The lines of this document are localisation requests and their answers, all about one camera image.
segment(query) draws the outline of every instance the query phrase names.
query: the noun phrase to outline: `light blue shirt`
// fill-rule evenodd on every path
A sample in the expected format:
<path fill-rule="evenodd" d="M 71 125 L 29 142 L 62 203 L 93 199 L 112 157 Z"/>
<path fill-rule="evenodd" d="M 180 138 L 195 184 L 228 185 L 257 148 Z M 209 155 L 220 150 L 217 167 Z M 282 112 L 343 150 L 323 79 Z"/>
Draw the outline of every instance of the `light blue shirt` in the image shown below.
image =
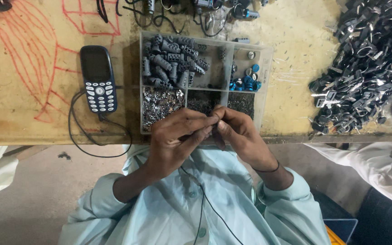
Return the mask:
<path fill-rule="evenodd" d="M 148 147 L 135 146 L 123 168 L 128 174 L 143 164 Z M 59 244 L 192 245 L 202 204 L 200 182 L 213 208 L 245 245 L 331 244 L 306 181 L 293 170 L 293 184 L 272 191 L 260 183 L 258 198 L 267 207 L 263 217 L 253 205 L 252 178 L 233 151 L 199 147 L 181 169 L 145 188 L 136 201 L 121 203 L 113 195 L 122 174 L 101 177 L 79 200 L 63 226 Z M 206 198 L 196 244 L 239 244 Z"/>

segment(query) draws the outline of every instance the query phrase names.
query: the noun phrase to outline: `shirt button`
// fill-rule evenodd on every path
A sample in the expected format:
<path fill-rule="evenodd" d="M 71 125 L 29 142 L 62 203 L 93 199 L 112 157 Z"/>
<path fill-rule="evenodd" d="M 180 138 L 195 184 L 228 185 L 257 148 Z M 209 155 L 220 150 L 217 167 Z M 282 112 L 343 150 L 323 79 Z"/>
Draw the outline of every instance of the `shirt button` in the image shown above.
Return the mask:
<path fill-rule="evenodd" d="M 206 229 L 205 228 L 201 228 L 200 230 L 199 230 L 199 237 L 200 238 L 202 238 L 202 237 L 204 237 L 205 236 L 205 234 L 206 234 Z"/>

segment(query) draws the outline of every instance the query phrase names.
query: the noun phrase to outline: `floor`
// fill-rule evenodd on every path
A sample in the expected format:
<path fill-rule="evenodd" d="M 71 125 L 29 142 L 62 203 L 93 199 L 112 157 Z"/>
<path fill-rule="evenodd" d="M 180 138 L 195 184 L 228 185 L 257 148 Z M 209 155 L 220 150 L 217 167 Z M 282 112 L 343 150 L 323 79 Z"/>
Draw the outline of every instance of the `floor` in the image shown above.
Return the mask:
<path fill-rule="evenodd" d="M 370 187 L 350 167 L 334 164 L 301 144 L 269 146 L 281 164 L 302 175 L 308 184 L 355 214 Z M 84 146 L 92 153 L 112 155 L 119 145 Z M 58 158 L 62 152 L 71 160 Z M 90 157 L 75 146 L 53 146 L 19 162 L 13 184 L 0 191 L 0 245 L 54 245 L 76 200 L 96 180 L 120 172 L 125 156 Z"/>

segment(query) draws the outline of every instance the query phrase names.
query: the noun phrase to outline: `phone screen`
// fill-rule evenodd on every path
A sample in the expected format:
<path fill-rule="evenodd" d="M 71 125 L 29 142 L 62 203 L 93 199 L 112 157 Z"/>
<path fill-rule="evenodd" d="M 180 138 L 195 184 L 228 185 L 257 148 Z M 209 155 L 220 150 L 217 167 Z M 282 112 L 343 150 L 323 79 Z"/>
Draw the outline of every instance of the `phone screen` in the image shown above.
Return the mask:
<path fill-rule="evenodd" d="M 100 47 L 84 48 L 80 57 L 83 76 L 86 80 L 92 82 L 110 80 L 110 64 L 105 50 Z"/>

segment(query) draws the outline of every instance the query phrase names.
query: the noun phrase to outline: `wooden workbench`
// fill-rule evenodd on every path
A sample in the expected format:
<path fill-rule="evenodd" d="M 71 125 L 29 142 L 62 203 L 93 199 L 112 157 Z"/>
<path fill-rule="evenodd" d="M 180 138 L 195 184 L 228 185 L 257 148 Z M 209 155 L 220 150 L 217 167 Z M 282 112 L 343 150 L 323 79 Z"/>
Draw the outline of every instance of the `wooden workbench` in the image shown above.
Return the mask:
<path fill-rule="evenodd" d="M 148 142 L 139 133 L 139 31 L 131 11 L 115 13 L 115 0 L 105 0 L 109 23 L 96 13 L 94 0 L 13 0 L 0 13 L 0 145 L 70 144 L 68 111 L 73 95 L 83 87 L 79 49 L 103 45 L 112 56 L 118 90 L 118 110 L 110 119 L 128 126 L 135 143 Z M 121 1 L 119 6 L 126 5 Z M 331 64 L 337 41 L 324 28 L 334 25 L 339 7 L 334 0 L 278 0 L 261 7 L 261 18 L 227 24 L 217 38 L 249 37 L 251 43 L 275 50 L 261 135 L 268 142 L 305 142 L 311 131 L 313 106 L 307 85 Z M 183 35 L 202 37 L 191 16 L 168 15 Z M 150 31 L 171 33 L 165 22 Z M 75 106 L 88 132 L 107 143 L 129 142 L 120 129 L 99 123 L 85 97 Z M 81 143 L 75 128 L 73 133 Z M 370 123 L 363 134 L 315 137 L 313 142 L 392 141 L 392 122 Z"/>

